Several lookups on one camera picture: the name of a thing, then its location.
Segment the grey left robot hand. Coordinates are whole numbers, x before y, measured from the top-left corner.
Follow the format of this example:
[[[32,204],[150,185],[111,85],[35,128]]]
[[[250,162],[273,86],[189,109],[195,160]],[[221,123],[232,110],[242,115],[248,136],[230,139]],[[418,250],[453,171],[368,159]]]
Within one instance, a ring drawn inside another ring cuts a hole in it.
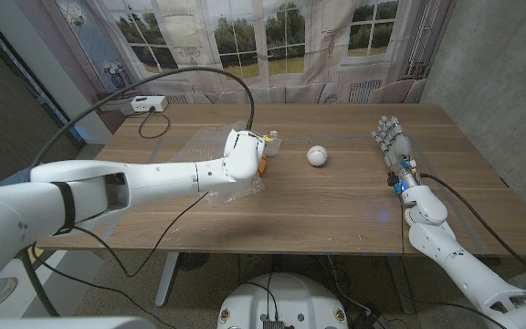
[[[267,157],[275,156],[278,153],[279,148],[282,143],[282,139],[279,137],[279,132],[278,131],[268,132],[263,136],[263,138],[265,140],[264,154]]]

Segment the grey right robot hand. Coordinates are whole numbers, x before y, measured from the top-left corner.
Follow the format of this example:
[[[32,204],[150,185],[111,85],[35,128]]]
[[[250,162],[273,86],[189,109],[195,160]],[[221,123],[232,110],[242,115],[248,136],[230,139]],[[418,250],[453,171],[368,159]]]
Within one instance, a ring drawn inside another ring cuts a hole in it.
[[[395,116],[382,116],[378,121],[377,131],[372,132],[372,137],[379,145],[384,162],[389,168],[387,184],[396,194],[401,195],[407,189],[419,186],[420,178],[412,145],[398,119]]]

